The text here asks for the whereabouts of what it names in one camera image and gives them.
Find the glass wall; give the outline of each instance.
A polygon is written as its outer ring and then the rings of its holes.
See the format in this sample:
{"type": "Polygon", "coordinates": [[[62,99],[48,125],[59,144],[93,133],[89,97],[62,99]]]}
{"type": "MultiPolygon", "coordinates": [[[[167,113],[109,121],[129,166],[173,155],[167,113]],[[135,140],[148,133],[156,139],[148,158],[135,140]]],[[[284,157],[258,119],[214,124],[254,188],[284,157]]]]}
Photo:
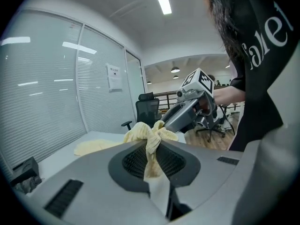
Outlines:
{"type": "Polygon", "coordinates": [[[64,17],[22,11],[0,47],[0,162],[37,162],[89,131],[124,134],[134,121],[124,47],[64,17]],[[120,87],[110,87],[108,69],[120,87]]]}
{"type": "Polygon", "coordinates": [[[139,95],[145,93],[141,62],[129,52],[126,52],[126,58],[131,100],[135,108],[135,103],[138,101],[139,95]]]}

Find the black chair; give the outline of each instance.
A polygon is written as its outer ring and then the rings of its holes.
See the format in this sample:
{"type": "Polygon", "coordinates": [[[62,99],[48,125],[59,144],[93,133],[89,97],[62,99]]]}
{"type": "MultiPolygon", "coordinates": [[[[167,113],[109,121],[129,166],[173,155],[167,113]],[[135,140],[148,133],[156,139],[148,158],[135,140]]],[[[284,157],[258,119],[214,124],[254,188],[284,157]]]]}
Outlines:
{"type": "MultiPolygon", "coordinates": [[[[154,123],[161,119],[161,115],[158,114],[159,99],[155,98],[153,92],[141,94],[139,101],[135,103],[137,111],[137,122],[144,122],[152,128],[154,123]]],[[[132,121],[127,121],[121,124],[122,127],[127,126],[128,130],[131,130],[130,124],[132,121]]]]}
{"type": "Polygon", "coordinates": [[[202,126],[204,128],[199,129],[196,131],[196,133],[198,132],[202,132],[202,131],[209,131],[210,132],[210,137],[209,139],[207,139],[207,141],[210,143],[211,141],[211,133],[212,131],[216,132],[216,133],[220,133],[222,135],[222,137],[225,137],[225,133],[222,132],[219,128],[218,125],[220,124],[220,118],[217,118],[217,109],[218,107],[216,106],[215,109],[212,111],[210,116],[207,117],[203,117],[202,119],[202,126]]]}

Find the long dark hair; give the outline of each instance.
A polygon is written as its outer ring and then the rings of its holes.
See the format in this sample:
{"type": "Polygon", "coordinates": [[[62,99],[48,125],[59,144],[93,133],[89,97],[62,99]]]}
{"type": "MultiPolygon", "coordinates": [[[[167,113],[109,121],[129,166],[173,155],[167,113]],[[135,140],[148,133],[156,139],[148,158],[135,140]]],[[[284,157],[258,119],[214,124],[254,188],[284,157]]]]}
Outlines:
{"type": "Polygon", "coordinates": [[[209,11],[215,21],[215,26],[220,33],[224,46],[231,58],[242,57],[242,48],[237,41],[238,29],[232,19],[233,0],[208,0],[209,11]]]}

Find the black slot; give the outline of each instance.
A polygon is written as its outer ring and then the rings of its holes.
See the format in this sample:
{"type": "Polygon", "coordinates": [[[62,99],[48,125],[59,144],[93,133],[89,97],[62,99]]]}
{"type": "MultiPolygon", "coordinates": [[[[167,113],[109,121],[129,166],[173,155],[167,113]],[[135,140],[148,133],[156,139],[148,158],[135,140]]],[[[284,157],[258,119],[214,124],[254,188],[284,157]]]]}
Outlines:
{"type": "Polygon", "coordinates": [[[169,202],[167,207],[166,218],[173,221],[181,216],[192,211],[186,204],[180,203],[174,189],[174,186],[170,186],[169,202]]]}
{"type": "Polygon", "coordinates": [[[55,197],[45,206],[45,210],[54,216],[61,218],[67,210],[72,200],[82,187],[83,182],[69,180],[55,195],[55,197]]]}
{"type": "Polygon", "coordinates": [[[228,163],[228,164],[232,164],[232,165],[237,165],[239,163],[238,159],[234,159],[234,158],[230,158],[230,157],[219,157],[217,160],[220,162],[228,163]]]}

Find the black mesh grille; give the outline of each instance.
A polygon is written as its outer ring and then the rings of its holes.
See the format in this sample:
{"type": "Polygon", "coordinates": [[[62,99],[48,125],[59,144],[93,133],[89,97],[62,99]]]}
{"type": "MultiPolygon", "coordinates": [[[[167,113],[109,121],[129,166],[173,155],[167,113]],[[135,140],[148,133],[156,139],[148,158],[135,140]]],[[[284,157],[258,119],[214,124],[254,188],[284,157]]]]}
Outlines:
{"type": "Polygon", "coordinates": [[[126,155],[123,158],[122,164],[127,172],[143,180],[147,164],[146,145],[140,146],[138,149],[126,155]]]}
{"type": "Polygon", "coordinates": [[[229,163],[229,164],[232,164],[232,165],[237,165],[239,163],[239,160],[233,159],[233,158],[230,158],[230,157],[219,157],[217,160],[220,161],[220,162],[229,163]]]}
{"type": "Polygon", "coordinates": [[[186,165],[186,160],[183,156],[162,145],[156,151],[156,159],[168,178],[178,173],[186,165]]]}
{"type": "Polygon", "coordinates": [[[77,180],[69,180],[57,195],[45,206],[45,209],[54,216],[61,218],[72,200],[75,198],[83,183],[77,180]]]}

